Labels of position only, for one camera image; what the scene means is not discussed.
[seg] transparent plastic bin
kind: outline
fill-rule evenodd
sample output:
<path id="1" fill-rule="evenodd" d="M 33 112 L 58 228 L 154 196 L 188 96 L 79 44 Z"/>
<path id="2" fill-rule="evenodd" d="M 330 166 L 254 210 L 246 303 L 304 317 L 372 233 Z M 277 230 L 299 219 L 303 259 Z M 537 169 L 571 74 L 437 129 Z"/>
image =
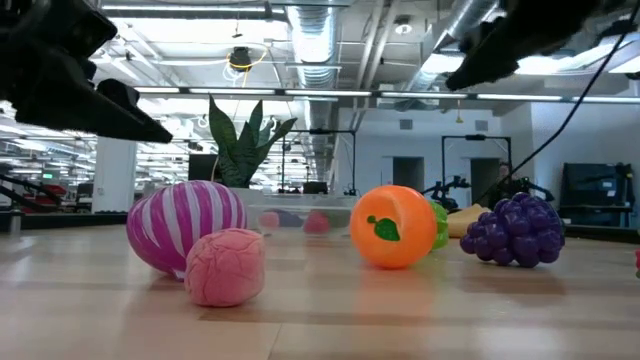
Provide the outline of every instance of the transparent plastic bin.
<path id="1" fill-rule="evenodd" d="M 283 194 L 266 196 L 259 211 L 258 229 L 264 235 L 340 237 L 349 235 L 352 196 Z"/>

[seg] green toy fruit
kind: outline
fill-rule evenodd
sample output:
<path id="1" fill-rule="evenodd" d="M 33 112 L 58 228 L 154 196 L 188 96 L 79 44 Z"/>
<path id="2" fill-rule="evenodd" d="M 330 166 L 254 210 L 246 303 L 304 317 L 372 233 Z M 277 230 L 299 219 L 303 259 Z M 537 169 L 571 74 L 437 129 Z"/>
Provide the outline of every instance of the green toy fruit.
<path id="1" fill-rule="evenodd" d="M 435 201 L 429 201 L 433 211 L 436 213 L 436 223 L 438 224 L 438 235 L 431 250 L 441 249 L 449 243 L 449 225 L 447 224 L 447 210 Z"/>

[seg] orange toy ball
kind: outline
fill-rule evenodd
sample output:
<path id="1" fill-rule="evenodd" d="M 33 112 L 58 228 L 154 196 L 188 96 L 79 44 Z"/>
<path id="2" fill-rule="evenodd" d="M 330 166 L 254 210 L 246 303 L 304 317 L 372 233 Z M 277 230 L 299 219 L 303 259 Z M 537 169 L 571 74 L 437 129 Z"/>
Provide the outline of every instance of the orange toy ball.
<path id="1" fill-rule="evenodd" d="M 360 255 L 385 269 L 401 269 L 426 256 L 436 240 L 433 208 L 417 191 L 384 185 L 366 193 L 351 212 L 351 240 Z"/>

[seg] doorway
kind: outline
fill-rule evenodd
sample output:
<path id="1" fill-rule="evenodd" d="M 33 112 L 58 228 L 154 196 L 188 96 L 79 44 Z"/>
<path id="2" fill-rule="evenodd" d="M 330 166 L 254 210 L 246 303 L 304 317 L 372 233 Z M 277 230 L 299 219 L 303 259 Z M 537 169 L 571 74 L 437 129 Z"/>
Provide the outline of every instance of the doorway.
<path id="1" fill-rule="evenodd" d="M 489 187 L 493 186 L 498 178 L 500 169 L 500 159 L 476 158 L 471 162 L 471 198 L 477 199 L 484 194 Z M 483 207 L 489 206 L 489 198 L 485 196 L 479 201 Z"/>
<path id="2" fill-rule="evenodd" d="M 394 157 L 393 184 L 424 190 L 424 158 Z"/>

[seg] purple grapes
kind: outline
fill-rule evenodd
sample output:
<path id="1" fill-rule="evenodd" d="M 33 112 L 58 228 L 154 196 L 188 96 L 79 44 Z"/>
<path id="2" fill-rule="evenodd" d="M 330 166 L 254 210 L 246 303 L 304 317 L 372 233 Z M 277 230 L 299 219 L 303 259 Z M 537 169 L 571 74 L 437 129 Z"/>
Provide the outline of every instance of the purple grapes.
<path id="1" fill-rule="evenodd" d="M 519 193 L 480 215 L 460 239 L 467 254 L 507 266 L 514 260 L 524 268 L 558 260 L 564 246 L 564 226 L 555 210 L 537 196 Z"/>

